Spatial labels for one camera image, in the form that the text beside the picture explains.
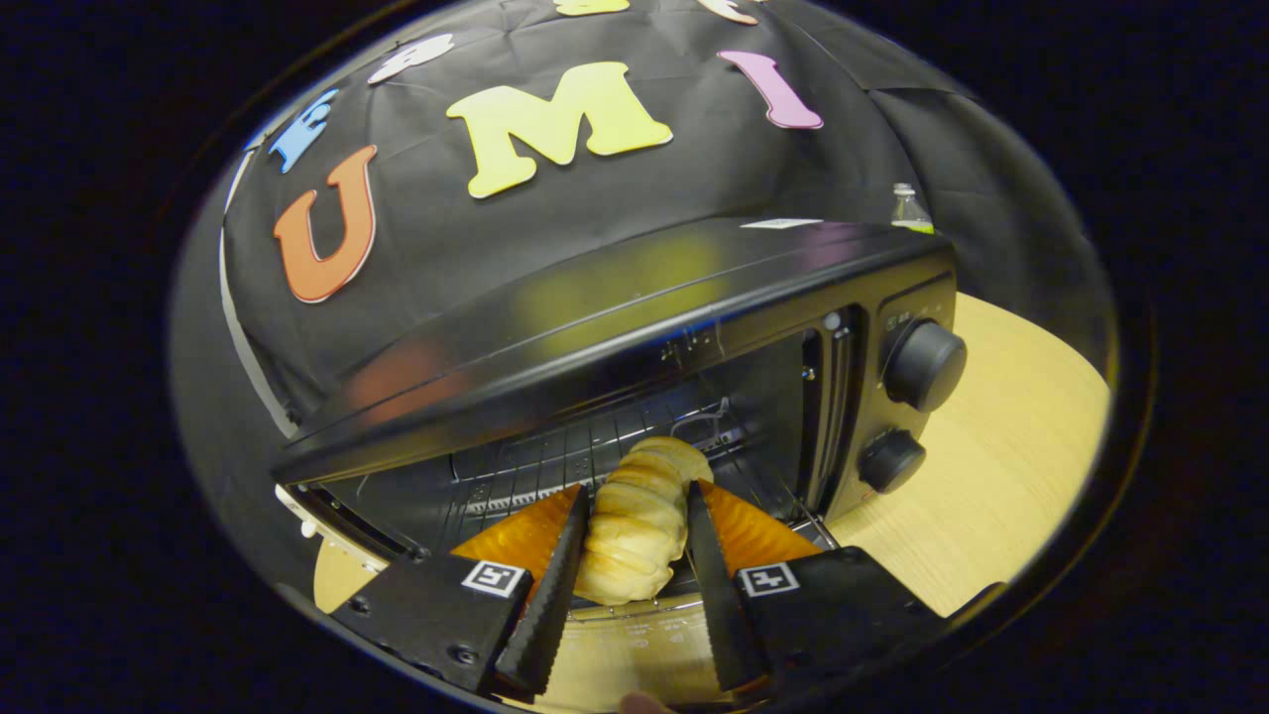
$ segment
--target bread roll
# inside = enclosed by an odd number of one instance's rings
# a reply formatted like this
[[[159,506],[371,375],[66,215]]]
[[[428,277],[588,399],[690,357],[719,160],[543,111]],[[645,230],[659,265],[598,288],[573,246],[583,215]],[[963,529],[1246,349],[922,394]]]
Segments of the bread roll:
[[[698,478],[713,482],[713,473],[687,443],[636,444],[595,495],[574,592],[609,606],[655,597],[683,557],[687,487]]]
[[[674,574],[669,567],[662,567],[656,574],[647,576],[593,550],[582,553],[581,564],[574,592],[608,606],[650,600]]]
[[[629,516],[651,524],[678,540],[688,528],[687,514],[655,491],[627,483],[609,482],[595,495],[595,514]]]
[[[683,440],[674,439],[673,436],[650,436],[631,448],[631,455],[643,451],[660,454],[674,462],[680,478],[683,478],[684,490],[688,482],[697,479],[713,483],[713,472],[709,471],[709,460],[706,459],[704,454],[700,454]]]
[[[618,467],[608,477],[608,483],[637,486],[638,488],[656,493],[675,507],[683,507],[684,498],[687,498],[683,484],[676,476],[646,467]]]

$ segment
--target finger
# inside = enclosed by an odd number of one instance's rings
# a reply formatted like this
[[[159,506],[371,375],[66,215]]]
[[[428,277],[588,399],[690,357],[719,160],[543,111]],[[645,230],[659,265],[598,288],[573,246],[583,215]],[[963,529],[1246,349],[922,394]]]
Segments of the finger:
[[[655,696],[632,691],[617,704],[617,714],[674,714]]]

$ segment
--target orange letter u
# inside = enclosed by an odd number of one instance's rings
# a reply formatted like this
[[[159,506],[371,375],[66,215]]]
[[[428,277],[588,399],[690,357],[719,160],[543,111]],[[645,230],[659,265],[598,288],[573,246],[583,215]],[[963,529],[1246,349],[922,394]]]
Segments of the orange letter u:
[[[344,159],[326,183],[339,188],[339,205],[344,213],[344,242],[326,257],[313,247],[313,228],[308,209],[317,200],[317,191],[308,190],[278,218],[273,235],[282,243],[282,266],[291,292],[302,302],[321,302],[357,276],[374,243],[374,204],[371,202],[371,180],[365,165],[374,156],[372,143]]]

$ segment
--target black fabric backdrop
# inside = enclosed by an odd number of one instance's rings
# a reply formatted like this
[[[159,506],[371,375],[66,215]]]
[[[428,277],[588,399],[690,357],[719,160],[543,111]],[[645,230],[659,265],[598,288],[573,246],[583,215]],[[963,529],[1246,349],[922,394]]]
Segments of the black fabric backdrop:
[[[956,241],[962,289],[1053,331],[1104,373],[1108,294],[1044,162],[967,89],[876,33],[801,0],[751,10],[755,27],[695,0],[634,0],[579,18],[546,0],[473,3],[391,36],[405,44],[453,33],[440,57],[368,85],[390,49],[313,86],[292,117],[339,89],[325,132],[287,174],[266,153],[278,132],[266,137],[225,221],[239,318],[283,405],[311,412],[411,326],[579,252],[717,214],[884,223],[897,181],[917,188]],[[716,57],[721,49],[774,58],[825,126],[768,122],[761,95]],[[627,82],[674,140],[596,156],[584,147],[584,124],[570,165],[518,145],[537,175],[472,198],[471,140],[445,109],[499,85],[549,98],[567,68],[598,61],[629,67]],[[378,147],[368,167],[371,256],[329,299],[303,303],[287,287],[273,224],[316,188],[317,252],[338,247],[343,217],[326,174],[368,143]],[[231,160],[227,171],[236,169]]]

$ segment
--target oven knob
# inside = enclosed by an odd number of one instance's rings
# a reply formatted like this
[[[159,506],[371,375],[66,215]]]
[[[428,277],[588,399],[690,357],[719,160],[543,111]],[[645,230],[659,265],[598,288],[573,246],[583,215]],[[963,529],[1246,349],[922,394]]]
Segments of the oven knob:
[[[912,478],[925,462],[925,448],[909,431],[890,432],[864,450],[859,479],[877,493],[890,493]]]
[[[921,413],[938,410],[964,372],[964,340],[934,321],[905,330],[890,351],[886,394]]]

